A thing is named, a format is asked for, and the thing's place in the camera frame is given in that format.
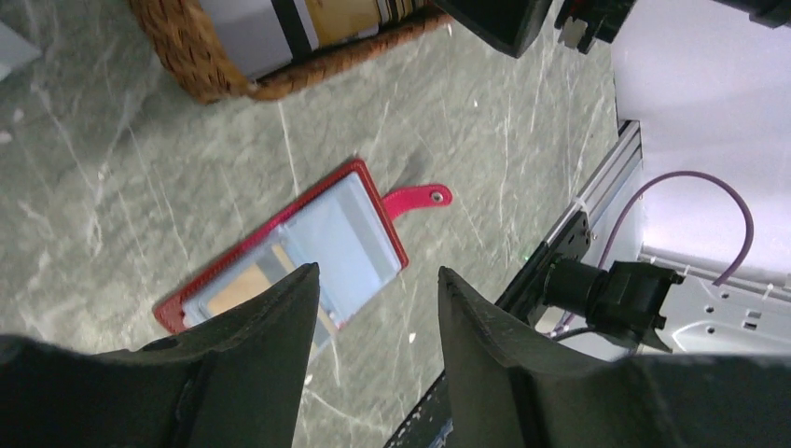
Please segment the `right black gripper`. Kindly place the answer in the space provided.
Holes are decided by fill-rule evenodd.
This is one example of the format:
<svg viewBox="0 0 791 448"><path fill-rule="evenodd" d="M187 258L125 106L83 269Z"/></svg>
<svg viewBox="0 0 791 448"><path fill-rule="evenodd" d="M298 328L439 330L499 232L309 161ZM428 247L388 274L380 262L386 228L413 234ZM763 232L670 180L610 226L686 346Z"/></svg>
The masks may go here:
<svg viewBox="0 0 791 448"><path fill-rule="evenodd" d="M494 49L519 58L548 17L551 0L449 0L436 5ZM597 41L612 43L631 13L632 0L566 0L554 20L559 42L588 54Z"/></svg>

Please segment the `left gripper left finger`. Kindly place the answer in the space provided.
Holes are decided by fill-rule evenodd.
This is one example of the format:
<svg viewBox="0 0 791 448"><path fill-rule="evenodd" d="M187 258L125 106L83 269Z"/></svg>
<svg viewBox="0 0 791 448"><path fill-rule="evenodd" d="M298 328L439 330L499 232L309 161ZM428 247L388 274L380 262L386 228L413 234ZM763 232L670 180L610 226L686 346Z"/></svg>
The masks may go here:
<svg viewBox="0 0 791 448"><path fill-rule="evenodd" d="M320 296L306 264L137 351L1 339L5 447L288 447Z"/></svg>

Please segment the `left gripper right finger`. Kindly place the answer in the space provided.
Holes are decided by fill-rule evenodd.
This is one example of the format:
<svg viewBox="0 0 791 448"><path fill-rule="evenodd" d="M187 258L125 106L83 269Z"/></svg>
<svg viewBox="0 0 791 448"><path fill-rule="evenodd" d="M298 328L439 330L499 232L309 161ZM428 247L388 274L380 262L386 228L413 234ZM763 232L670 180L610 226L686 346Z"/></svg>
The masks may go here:
<svg viewBox="0 0 791 448"><path fill-rule="evenodd" d="M786 447L790 360L652 355L607 362L553 342L438 272L458 447Z"/></svg>

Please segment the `gold credit card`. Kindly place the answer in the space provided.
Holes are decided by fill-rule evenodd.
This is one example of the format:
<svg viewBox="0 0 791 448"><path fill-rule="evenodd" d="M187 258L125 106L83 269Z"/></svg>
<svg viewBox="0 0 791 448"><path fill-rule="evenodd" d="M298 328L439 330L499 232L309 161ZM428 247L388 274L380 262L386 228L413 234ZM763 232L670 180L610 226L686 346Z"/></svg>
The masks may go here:
<svg viewBox="0 0 791 448"><path fill-rule="evenodd" d="M210 316L222 314L266 291L295 269L283 245L264 245L241 259L241 266L229 270L230 279L220 280L201 307Z"/></svg>

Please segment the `red leather card holder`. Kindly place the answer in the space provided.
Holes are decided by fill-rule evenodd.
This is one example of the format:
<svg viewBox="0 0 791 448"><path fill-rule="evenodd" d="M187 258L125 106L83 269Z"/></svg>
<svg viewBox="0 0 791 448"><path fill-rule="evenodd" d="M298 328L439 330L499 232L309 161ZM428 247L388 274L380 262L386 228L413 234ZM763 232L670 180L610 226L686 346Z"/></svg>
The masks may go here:
<svg viewBox="0 0 791 448"><path fill-rule="evenodd" d="M310 187L153 309L172 334L216 317L202 309L219 281L241 259L267 244L281 244L296 268L320 268L320 299L312 351L330 344L349 320L409 265L397 234L398 217L419 209L448 206L442 184L395 189L381 195L365 162L354 158Z"/></svg>

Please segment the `brown woven basket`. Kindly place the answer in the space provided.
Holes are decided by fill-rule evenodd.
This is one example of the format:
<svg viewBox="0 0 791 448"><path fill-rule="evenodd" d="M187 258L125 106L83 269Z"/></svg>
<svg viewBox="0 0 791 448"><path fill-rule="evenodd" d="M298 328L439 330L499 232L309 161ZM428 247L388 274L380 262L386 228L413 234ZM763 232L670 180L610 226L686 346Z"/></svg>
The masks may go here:
<svg viewBox="0 0 791 448"><path fill-rule="evenodd" d="M137 0L130 8L163 67L203 104L280 100L451 19L411 0Z"/></svg>

